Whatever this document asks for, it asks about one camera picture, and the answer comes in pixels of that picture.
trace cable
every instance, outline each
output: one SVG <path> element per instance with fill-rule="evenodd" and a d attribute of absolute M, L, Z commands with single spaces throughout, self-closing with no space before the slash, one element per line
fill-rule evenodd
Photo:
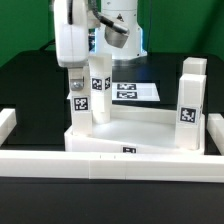
<path fill-rule="evenodd" d="M 101 21 L 102 16 L 98 13 L 98 7 L 97 7 L 96 0 L 91 0 L 91 6 L 92 6 L 93 15 L 94 15 L 99 21 Z"/>
<path fill-rule="evenodd" d="M 42 47 L 40 47 L 39 48 L 39 51 L 44 51 L 44 50 L 46 50 L 51 45 L 55 45 L 55 39 L 49 41 L 48 43 L 46 43 L 45 45 L 43 45 Z"/>
<path fill-rule="evenodd" d="M 68 24 L 72 25 L 73 24 L 73 15 L 72 15 L 72 10 L 73 10 L 73 0 L 68 0 Z"/>
<path fill-rule="evenodd" d="M 152 31 L 152 0 L 149 0 L 149 31 L 148 31 L 148 40 L 147 40 L 147 50 L 150 51 L 150 44 L 151 44 L 151 31 Z"/>

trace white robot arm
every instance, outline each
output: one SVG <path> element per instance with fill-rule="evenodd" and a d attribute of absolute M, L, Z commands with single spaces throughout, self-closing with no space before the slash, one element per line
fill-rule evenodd
<path fill-rule="evenodd" d="M 111 53 L 114 64 L 129 65 L 135 59 L 146 59 L 147 52 L 143 50 L 143 30 L 137 22 L 138 0 L 101 0 L 101 12 L 107 16 L 116 18 L 127 24 L 130 35 L 122 49 L 111 46 L 105 39 L 104 33 L 110 33 L 108 28 L 102 25 L 96 29 L 97 53 Z"/>
<path fill-rule="evenodd" d="M 99 14 L 96 0 L 91 0 L 91 4 L 95 19 L 107 27 L 104 35 L 107 43 L 122 48 L 129 35 L 129 29 L 125 27 L 125 23 Z M 88 29 L 95 28 L 89 26 L 89 15 L 88 0 L 55 0 L 56 51 L 61 67 L 75 68 L 86 64 L 89 55 Z"/>

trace white base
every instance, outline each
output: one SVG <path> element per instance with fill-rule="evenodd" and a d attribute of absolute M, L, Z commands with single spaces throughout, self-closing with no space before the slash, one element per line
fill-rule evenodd
<path fill-rule="evenodd" d="M 204 115 L 201 117 L 200 148 L 189 150 L 175 146 L 176 111 L 112 106 L 111 121 L 94 124 L 92 137 L 65 133 L 65 148 L 69 152 L 122 153 L 123 148 L 134 148 L 141 154 L 204 153 Z"/>

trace white block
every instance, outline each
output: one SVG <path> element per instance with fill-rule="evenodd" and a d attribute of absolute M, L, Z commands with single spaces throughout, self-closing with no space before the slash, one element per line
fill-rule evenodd
<path fill-rule="evenodd" d="M 224 155 L 224 119 L 221 114 L 209 114 L 207 129 L 220 153 Z"/>
<path fill-rule="evenodd" d="M 91 76 L 106 77 L 112 74 L 111 54 L 90 54 L 89 66 Z"/>
<path fill-rule="evenodd" d="M 112 106 L 112 55 L 92 54 L 89 65 L 93 119 L 99 124 L 107 123 Z"/>
<path fill-rule="evenodd" d="M 69 69 L 69 83 L 71 80 L 83 79 L 84 88 L 74 91 L 70 85 L 70 102 L 72 130 L 74 135 L 92 135 L 92 111 L 89 68 Z"/>
<path fill-rule="evenodd" d="M 93 122 L 96 124 L 106 124 L 110 122 L 110 110 L 105 112 L 93 111 Z"/>
<path fill-rule="evenodd" d="M 184 74 L 179 82 L 175 145 L 198 149 L 206 76 Z"/>
<path fill-rule="evenodd" d="M 0 176 L 89 178 L 89 159 L 82 153 L 0 151 Z"/>
<path fill-rule="evenodd" d="M 129 155 L 127 180 L 220 181 L 223 159 L 215 156 Z"/>
<path fill-rule="evenodd" d="M 16 126 L 15 109 L 3 109 L 0 113 L 0 146 Z"/>
<path fill-rule="evenodd" d="M 205 75 L 207 59 L 187 58 L 183 65 L 183 74 Z"/>

